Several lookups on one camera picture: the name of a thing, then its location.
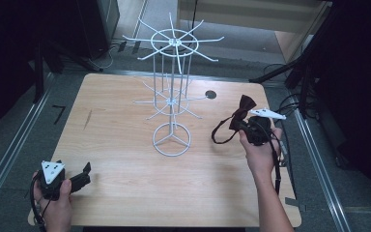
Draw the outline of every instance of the table top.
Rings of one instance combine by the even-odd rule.
[[[175,83],[174,89],[180,89],[180,80]],[[156,84],[161,86],[161,78]],[[72,194],[72,224],[258,226],[257,192],[239,137],[218,145],[211,133],[239,107],[242,94],[255,100],[255,108],[268,107],[263,87],[190,81],[189,101],[182,101],[187,110],[176,116],[176,123],[189,130],[190,146],[180,156],[167,157],[152,138],[169,116],[159,113],[148,119],[157,113],[154,105],[136,102],[152,102],[153,86],[152,77],[141,76],[88,74],[83,80],[52,158],[66,165],[67,178],[79,174],[88,161],[92,165],[92,183]],[[208,90],[216,92],[215,99],[204,99]],[[228,126],[217,132],[217,141],[233,133]],[[175,142],[164,149],[171,152],[171,147]],[[295,198],[286,168],[281,176],[279,197],[297,227],[298,207],[284,203],[285,197]]]

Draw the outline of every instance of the controller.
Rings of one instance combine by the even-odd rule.
[[[234,123],[237,129],[245,132],[248,142],[253,143],[255,146],[261,146],[271,138],[270,118],[252,116],[248,119],[248,122],[236,120]]]
[[[40,188],[44,199],[56,201],[59,199],[60,186],[65,180],[65,168],[61,161],[42,162],[42,170],[38,172]],[[81,190],[90,183],[89,172],[92,170],[90,162],[83,168],[83,172],[71,178],[71,193]]]

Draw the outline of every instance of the white triangular tracker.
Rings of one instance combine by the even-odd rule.
[[[63,170],[65,165],[61,162],[42,161],[42,170],[46,183],[50,185]]]
[[[249,110],[249,112],[251,114],[255,114],[257,116],[264,117],[264,118],[274,118],[274,119],[283,119],[283,120],[287,119],[287,117],[285,117],[285,115],[275,113],[275,112],[273,112],[269,109],[266,109],[266,108],[251,109],[251,110]]]

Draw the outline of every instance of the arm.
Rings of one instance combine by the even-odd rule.
[[[282,130],[274,129],[273,133],[279,139]],[[262,146],[250,144],[243,130],[240,130],[240,142],[245,148],[248,166],[257,187],[261,231],[294,231],[272,184],[273,160],[270,144]],[[279,144],[275,139],[272,143],[279,153]]]
[[[46,200],[42,196],[38,183],[34,185],[34,198],[41,205],[41,213],[46,224],[46,232],[67,232],[71,230],[71,180],[63,181],[57,201]]]

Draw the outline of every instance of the black handheld controller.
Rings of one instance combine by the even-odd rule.
[[[83,172],[71,178],[71,193],[81,190],[84,186],[90,183],[89,172],[92,170],[90,162],[86,164],[83,168]],[[59,199],[60,186],[62,186],[63,181],[65,180],[65,168],[56,176],[56,178],[50,183],[47,184],[43,171],[41,172],[40,178],[40,188],[43,194],[44,199],[56,201]]]
[[[248,119],[248,122],[240,120],[234,123],[236,128],[245,132],[248,141],[255,146],[263,145],[271,138],[272,130],[270,118],[252,116]]]

